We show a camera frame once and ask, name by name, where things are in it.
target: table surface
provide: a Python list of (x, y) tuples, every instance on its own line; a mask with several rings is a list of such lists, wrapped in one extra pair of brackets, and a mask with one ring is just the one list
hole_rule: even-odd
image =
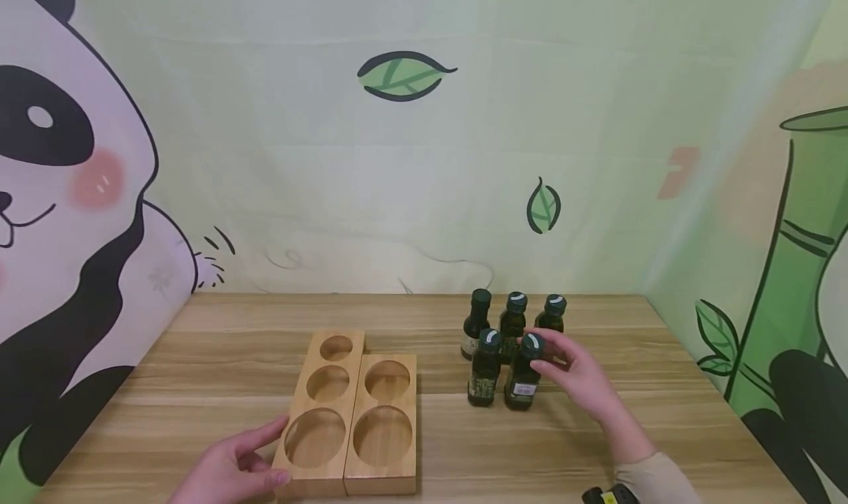
[[(568, 301), (565, 331), (603, 363), (705, 503), (802, 502), (645, 298)], [(504, 298), (493, 303), (496, 319)], [(531, 297), (529, 318), (542, 303)], [(405, 499), (580, 503), (609, 483), (601, 432), (552, 383), (543, 380), (528, 413), (502, 398), (470, 407), (459, 354), (468, 310), (465, 296), (197, 294), (38, 502), (163, 503), (209, 444), (288, 409), (311, 332), (328, 327), (366, 330), (368, 352), (418, 355), (420, 482)]]

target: left hand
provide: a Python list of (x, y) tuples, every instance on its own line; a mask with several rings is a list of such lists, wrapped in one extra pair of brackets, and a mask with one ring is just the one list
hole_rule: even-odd
[(274, 491), (289, 473), (272, 469), (256, 450), (279, 439), (289, 416), (213, 444), (197, 460), (168, 504), (236, 504)]

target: circular hole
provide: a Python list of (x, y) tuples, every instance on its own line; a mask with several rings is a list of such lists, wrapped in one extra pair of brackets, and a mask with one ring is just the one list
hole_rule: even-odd
[(344, 442), (342, 417), (329, 408), (316, 408), (295, 419), (283, 447), (292, 464), (311, 469), (333, 459)]
[(340, 397), (350, 383), (350, 375), (341, 366), (324, 366), (306, 383), (306, 393), (317, 402), (330, 402)]
[(401, 396), (409, 387), (409, 371), (397, 361), (381, 361), (366, 374), (366, 389), (381, 403)]
[(320, 355), (328, 361), (340, 361), (353, 351), (353, 342), (348, 337), (334, 336), (320, 344)]
[(383, 467), (396, 463), (412, 444), (412, 424), (395, 407), (369, 410), (353, 430), (353, 449), (366, 464)]

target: bamboo leaf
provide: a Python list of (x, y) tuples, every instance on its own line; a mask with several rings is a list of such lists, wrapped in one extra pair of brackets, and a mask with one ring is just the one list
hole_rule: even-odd
[(559, 194), (551, 186), (545, 185), (542, 177), (539, 177), (539, 185), (536, 186), (528, 200), (528, 224), (530, 229), (537, 234), (545, 234), (551, 231), (557, 219), (562, 204)]
[(390, 52), (366, 61), (356, 76), (368, 93), (390, 102), (411, 102), (433, 92), (448, 69), (423, 53)]
[(698, 368), (708, 374), (726, 377), (733, 370), (733, 365), (720, 355), (708, 355), (708, 357), (704, 357), (698, 361)]
[(720, 355), (731, 363), (735, 361), (740, 342), (736, 327), (733, 327), (730, 318), (727, 318), (723, 310), (705, 299), (699, 299), (694, 305), (694, 310), (698, 319), (698, 331), (701, 332), (703, 341), (716, 355)]

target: dark green bottle cap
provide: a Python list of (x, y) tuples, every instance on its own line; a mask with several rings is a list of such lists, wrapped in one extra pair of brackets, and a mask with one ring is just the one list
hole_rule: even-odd
[(486, 291), (485, 288), (475, 288), (472, 293), (472, 305), (486, 304), (486, 307), (489, 307), (490, 303), (492, 303), (492, 293)]
[(545, 299), (545, 312), (547, 314), (562, 316), (568, 301), (561, 294), (548, 294)]
[(524, 357), (528, 359), (541, 359), (544, 352), (544, 338), (534, 333), (527, 333), (524, 337), (521, 337), (521, 355), (524, 355)]
[(478, 352), (497, 353), (501, 350), (501, 334), (495, 330), (482, 330)]
[(524, 313), (528, 308), (528, 297), (523, 292), (513, 291), (506, 298), (506, 309), (510, 313)]

